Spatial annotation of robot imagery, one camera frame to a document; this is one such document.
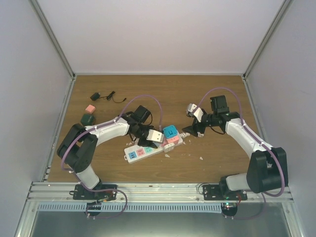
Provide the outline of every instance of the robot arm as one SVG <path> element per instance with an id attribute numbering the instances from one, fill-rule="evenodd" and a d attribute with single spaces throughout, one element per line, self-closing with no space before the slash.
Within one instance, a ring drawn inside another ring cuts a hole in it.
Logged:
<path id="1" fill-rule="evenodd" d="M 255 134 L 249 126 L 240 120 L 237 112 L 230 112 L 224 95 L 212 97 L 213 114 L 207 114 L 204 109 L 195 104 L 187 107 L 187 115 L 193 117 L 191 126 L 182 130 L 196 137 L 203 137 L 206 127 L 218 126 L 223 133 L 232 136 L 250 158 L 246 174 L 229 175 L 221 178 L 220 186 L 223 195 L 237 190 L 251 190 L 254 193 L 265 192 L 281 187 L 278 168 L 267 149 L 273 152 L 282 168 L 285 185 L 287 186 L 286 153 L 282 148 L 274 148 Z"/>
<path id="2" fill-rule="evenodd" d="M 93 129 L 78 140 L 81 142 L 81 146 L 76 144 L 71 147 L 70 152 L 65 159 L 65 163 L 70 166 L 76 176 L 87 188 L 98 189 L 98 184 L 101 184 L 102 182 L 91 166 L 92 157 L 95 148 L 98 145 L 112 138 L 127 134 L 139 138 L 139 146 L 157 148 L 154 142 L 163 142 L 164 136 L 161 132 L 154 130 L 154 127 L 151 125 L 143 125 L 149 115 L 150 112 L 146 108 L 139 106 L 135 112 L 128 112 L 119 119 L 115 118 L 112 121 L 97 126 L 83 127 L 80 124 L 75 124 L 59 146 L 57 154 L 62 158 L 70 144 L 80 134 Z"/>

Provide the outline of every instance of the ventilation grille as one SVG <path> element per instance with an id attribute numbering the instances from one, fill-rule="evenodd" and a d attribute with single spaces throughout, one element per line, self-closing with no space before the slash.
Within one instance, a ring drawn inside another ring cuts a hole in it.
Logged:
<path id="1" fill-rule="evenodd" d="M 101 210 L 106 212 L 118 212 L 124 207 L 124 203 L 103 203 Z M 84 202 L 41 202 L 38 211 L 85 211 Z M 213 212 L 221 213 L 219 203 L 129 203 L 126 212 Z"/>

